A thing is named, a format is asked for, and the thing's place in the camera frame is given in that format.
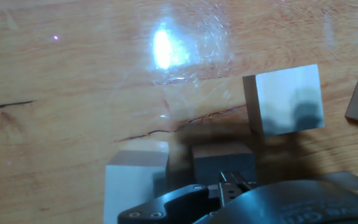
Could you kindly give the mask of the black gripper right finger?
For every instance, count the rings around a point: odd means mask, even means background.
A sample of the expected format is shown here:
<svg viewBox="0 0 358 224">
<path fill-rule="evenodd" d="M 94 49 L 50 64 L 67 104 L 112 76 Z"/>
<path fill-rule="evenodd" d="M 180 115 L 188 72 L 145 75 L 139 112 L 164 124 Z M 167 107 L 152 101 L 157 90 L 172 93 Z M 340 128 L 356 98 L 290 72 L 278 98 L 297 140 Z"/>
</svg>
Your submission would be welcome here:
<svg viewBox="0 0 358 224">
<path fill-rule="evenodd" d="M 257 189 L 262 186 L 260 182 L 246 180 L 245 178 L 243 178 L 243 176 L 241 176 L 240 172 L 233 172 L 232 176 L 236 181 L 237 188 L 241 191 L 240 193 L 236 193 L 235 196 L 232 196 L 232 199 L 238 197 L 245 192 Z"/>
</svg>

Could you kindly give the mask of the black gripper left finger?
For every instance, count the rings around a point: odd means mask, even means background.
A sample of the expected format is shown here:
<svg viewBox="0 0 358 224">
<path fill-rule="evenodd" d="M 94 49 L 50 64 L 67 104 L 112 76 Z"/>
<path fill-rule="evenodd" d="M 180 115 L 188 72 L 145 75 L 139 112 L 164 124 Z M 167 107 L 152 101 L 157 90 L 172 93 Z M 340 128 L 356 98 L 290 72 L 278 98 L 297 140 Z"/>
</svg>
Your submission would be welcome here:
<svg viewBox="0 0 358 224">
<path fill-rule="evenodd" d="M 231 173 L 221 172 L 219 184 L 191 184 L 121 212 L 118 224 L 208 223 L 222 207 L 223 187 L 232 187 Z"/>
</svg>

